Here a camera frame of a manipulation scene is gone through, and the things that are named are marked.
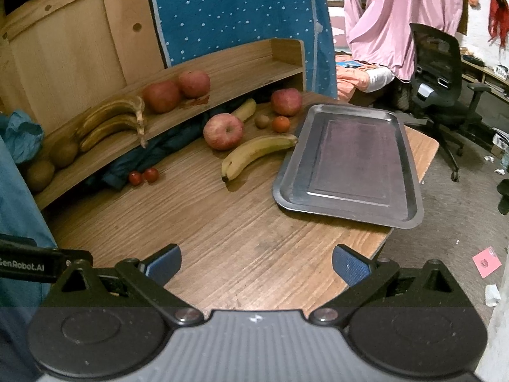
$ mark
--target apple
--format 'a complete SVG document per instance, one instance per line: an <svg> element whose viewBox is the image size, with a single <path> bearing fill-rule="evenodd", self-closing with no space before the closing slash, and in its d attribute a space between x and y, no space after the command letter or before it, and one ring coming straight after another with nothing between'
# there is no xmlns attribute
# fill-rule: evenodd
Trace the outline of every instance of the apple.
<svg viewBox="0 0 509 382"><path fill-rule="evenodd" d="M244 123L231 113L212 116L203 128L205 142L212 149L227 151L235 148L244 134Z"/></svg>
<svg viewBox="0 0 509 382"><path fill-rule="evenodd" d="M203 70L180 73L178 82L180 90L189 99L197 99L210 92L210 77Z"/></svg>
<svg viewBox="0 0 509 382"><path fill-rule="evenodd" d="M172 80L154 83L143 89L142 97L154 113L167 113L182 100L179 86Z"/></svg>
<svg viewBox="0 0 509 382"><path fill-rule="evenodd" d="M296 88L276 90L270 97L272 109L283 116L294 116L302 108L302 95Z"/></svg>

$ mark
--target yellow banana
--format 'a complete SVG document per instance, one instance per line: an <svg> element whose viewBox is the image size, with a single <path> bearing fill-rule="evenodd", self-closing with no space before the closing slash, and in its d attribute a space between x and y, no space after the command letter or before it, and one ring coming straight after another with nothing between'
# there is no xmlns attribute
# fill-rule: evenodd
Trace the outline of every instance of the yellow banana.
<svg viewBox="0 0 509 382"><path fill-rule="evenodd" d="M138 136L141 138L142 145L145 143L143 137L144 133L140 133L140 127L136 117L131 114L124 113L108 119L106 122L101 123L97 128L90 132L85 139L81 141L80 151L87 152L101 140L106 138L106 136L125 130L138 131Z"/></svg>
<svg viewBox="0 0 509 382"><path fill-rule="evenodd" d="M254 99L246 100L242 105L232 112L233 116L238 117L241 121L247 121L256 112L256 102Z"/></svg>
<svg viewBox="0 0 509 382"><path fill-rule="evenodd" d="M139 128L144 131L143 111L145 103L139 96L126 96L122 99L116 99L104 105L99 105L85 117L80 127L76 130L78 140L83 139L101 123L115 117L121 113L134 113Z"/></svg>
<svg viewBox="0 0 509 382"><path fill-rule="evenodd" d="M241 144L222 162L222 180L228 182L235 179L255 159L271 152L293 148L297 140L295 135L264 135Z"/></svg>

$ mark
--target screw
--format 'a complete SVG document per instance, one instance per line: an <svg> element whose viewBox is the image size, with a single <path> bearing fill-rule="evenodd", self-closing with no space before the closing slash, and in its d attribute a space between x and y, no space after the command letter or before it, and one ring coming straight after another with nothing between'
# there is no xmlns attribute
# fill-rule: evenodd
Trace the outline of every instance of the screw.
<svg viewBox="0 0 509 382"><path fill-rule="evenodd" d="M319 308L313 312L313 315L321 322L332 322L339 317L338 312L330 307Z"/></svg>
<svg viewBox="0 0 509 382"><path fill-rule="evenodd" d="M193 307L184 307L175 312L175 317L182 323L194 323L202 318L202 314Z"/></svg>

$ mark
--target black shoe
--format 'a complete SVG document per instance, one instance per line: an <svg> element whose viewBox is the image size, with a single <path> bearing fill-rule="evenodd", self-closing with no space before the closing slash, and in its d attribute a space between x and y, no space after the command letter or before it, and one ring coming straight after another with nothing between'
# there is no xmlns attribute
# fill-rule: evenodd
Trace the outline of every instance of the black shoe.
<svg viewBox="0 0 509 382"><path fill-rule="evenodd" d="M504 195L500 202L498 203L498 211L502 215L507 215L509 213L509 196Z"/></svg>
<svg viewBox="0 0 509 382"><path fill-rule="evenodd" d="M509 196L509 179L503 179L502 182L497 185L497 191L499 194Z"/></svg>

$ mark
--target polka dot fabric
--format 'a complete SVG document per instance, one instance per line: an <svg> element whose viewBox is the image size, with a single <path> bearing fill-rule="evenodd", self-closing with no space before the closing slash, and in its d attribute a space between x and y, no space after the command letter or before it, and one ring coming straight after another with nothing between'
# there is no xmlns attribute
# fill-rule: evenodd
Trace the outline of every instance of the polka dot fabric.
<svg viewBox="0 0 509 382"><path fill-rule="evenodd" d="M152 0L168 65L261 39L304 41L307 89L336 97L326 0Z"/></svg>

